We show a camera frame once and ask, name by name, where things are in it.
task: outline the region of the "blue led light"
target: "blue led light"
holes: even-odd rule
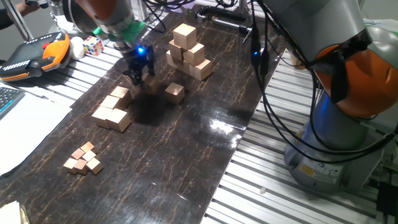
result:
[[[138,47],[139,54],[143,54],[144,52],[145,52],[145,49],[143,49],[142,47]]]

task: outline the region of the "rubik's cube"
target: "rubik's cube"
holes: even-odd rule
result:
[[[83,42],[83,46],[85,48],[86,54],[88,55],[98,56],[104,50],[102,41],[96,37],[88,37]]]

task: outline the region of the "orange controller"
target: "orange controller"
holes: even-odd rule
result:
[[[39,77],[69,62],[69,36],[61,32],[44,35],[18,46],[10,59],[0,65],[0,79],[5,82]]]

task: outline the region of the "small wooden cube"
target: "small wooden cube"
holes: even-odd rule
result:
[[[72,153],[72,157],[75,159],[80,159],[84,154],[85,152],[83,150],[77,149],[74,153]]]
[[[113,109],[110,116],[107,118],[109,127],[112,130],[123,132],[130,124],[130,118],[127,112],[119,109]]]
[[[71,174],[76,174],[75,165],[77,163],[76,159],[69,158],[67,162],[63,165],[63,168],[66,169]]]
[[[87,153],[88,151],[93,151],[94,153],[97,153],[97,148],[95,148],[91,142],[87,142],[86,144],[84,144],[84,146],[80,147],[80,149],[83,150],[85,153]]]
[[[202,81],[211,73],[211,61],[205,59],[197,66],[189,65],[189,69],[191,76]]]
[[[299,66],[299,65],[301,65],[301,61],[296,56],[294,56],[293,53],[290,53],[290,57],[292,58],[292,65],[297,66],[296,68],[300,68],[300,69],[305,68],[304,65]]]
[[[94,157],[96,157],[96,154],[93,152],[93,151],[88,151],[88,152],[86,152],[83,156],[82,156],[82,158],[85,160],[85,161],[90,161],[90,160],[92,160]]]
[[[98,127],[109,129],[108,122],[106,122],[106,118],[109,114],[112,113],[111,108],[106,108],[104,106],[100,106],[94,113],[91,115],[95,124]]]
[[[183,71],[186,74],[190,74],[189,72],[189,63],[187,61],[181,61],[177,58],[172,57],[170,51],[166,52],[167,63],[174,68]]]
[[[111,108],[111,109],[121,109],[120,106],[120,98],[115,97],[115,96],[106,96],[105,100],[102,101],[102,103],[100,104],[100,106],[104,106],[106,108]]]
[[[77,163],[75,164],[75,166],[73,168],[76,170],[76,172],[78,174],[86,175],[88,172],[86,164],[87,164],[87,161],[85,161],[84,159],[79,159],[79,160],[77,160]]]
[[[169,87],[167,87],[167,89],[165,90],[165,94],[166,94],[167,101],[169,101],[171,103],[179,104],[185,96],[184,86],[180,86],[178,84],[171,83],[169,85]]]
[[[185,50],[191,49],[197,43],[197,29],[181,24],[173,30],[174,44]]]
[[[146,73],[142,76],[142,81],[145,83],[145,92],[151,95],[156,95],[160,84],[157,77]]]
[[[88,167],[88,169],[94,174],[96,175],[97,173],[99,173],[104,167],[102,166],[102,164],[95,158],[92,158],[92,160],[90,160],[89,162],[87,162],[86,166]]]
[[[127,88],[123,88],[121,86],[117,86],[111,93],[111,96],[115,96],[120,98],[120,107],[125,109],[132,102],[132,97],[130,90]]]
[[[205,46],[197,43],[194,47],[183,52],[183,58],[190,65],[196,66],[205,60]]]
[[[182,57],[182,48],[174,44],[174,40],[169,42],[170,54],[173,58],[184,60]]]

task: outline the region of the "white paper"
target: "white paper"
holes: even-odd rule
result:
[[[0,120],[0,175],[24,161],[70,111],[26,93]]]
[[[0,223],[21,224],[21,212],[17,201],[0,208]]]

